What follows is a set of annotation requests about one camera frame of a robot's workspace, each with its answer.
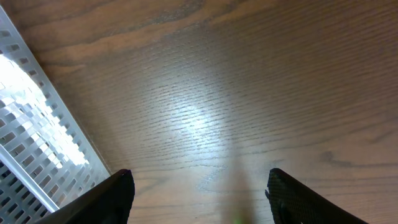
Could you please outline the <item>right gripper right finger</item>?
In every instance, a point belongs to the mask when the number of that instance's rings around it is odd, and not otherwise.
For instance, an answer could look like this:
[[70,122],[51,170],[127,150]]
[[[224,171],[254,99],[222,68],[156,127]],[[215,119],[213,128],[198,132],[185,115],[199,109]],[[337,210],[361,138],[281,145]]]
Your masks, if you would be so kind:
[[270,170],[265,195],[275,224],[365,224],[279,168]]

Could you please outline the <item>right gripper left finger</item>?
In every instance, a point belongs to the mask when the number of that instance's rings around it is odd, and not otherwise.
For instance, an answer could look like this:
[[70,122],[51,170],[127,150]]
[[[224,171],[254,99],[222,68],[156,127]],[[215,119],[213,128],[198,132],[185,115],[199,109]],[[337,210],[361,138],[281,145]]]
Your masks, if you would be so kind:
[[126,224],[135,196],[132,173],[121,169],[38,224]]

